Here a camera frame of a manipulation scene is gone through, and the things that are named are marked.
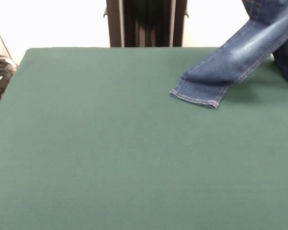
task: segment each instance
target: black object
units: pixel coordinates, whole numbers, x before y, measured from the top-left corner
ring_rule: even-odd
[[[111,47],[182,45],[187,0],[121,0],[121,3],[120,8],[119,0],[107,0],[105,14],[108,15]]]

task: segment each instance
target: wall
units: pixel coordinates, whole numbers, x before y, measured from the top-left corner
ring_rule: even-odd
[[[0,33],[16,62],[30,47],[109,47],[106,0],[62,2],[0,0]],[[220,46],[248,19],[240,0],[189,0],[188,12],[183,46]]]

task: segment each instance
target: black cord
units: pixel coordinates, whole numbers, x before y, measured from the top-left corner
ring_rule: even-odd
[[[5,43],[4,43],[3,39],[2,39],[1,34],[0,34],[0,40],[1,40],[1,42],[2,42],[2,44],[3,44],[3,46],[4,46],[4,48],[5,48],[6,52],[8,53],[9,58],[12,59],[11,54],[10,54],[8,48],[6,47],[6,45],[5,45]]]

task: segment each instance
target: green fabric surface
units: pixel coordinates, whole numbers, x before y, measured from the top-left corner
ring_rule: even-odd
[[[0,103],[0,230],[288,230],[288,84],[170,97],[209,48],[27,51]]]

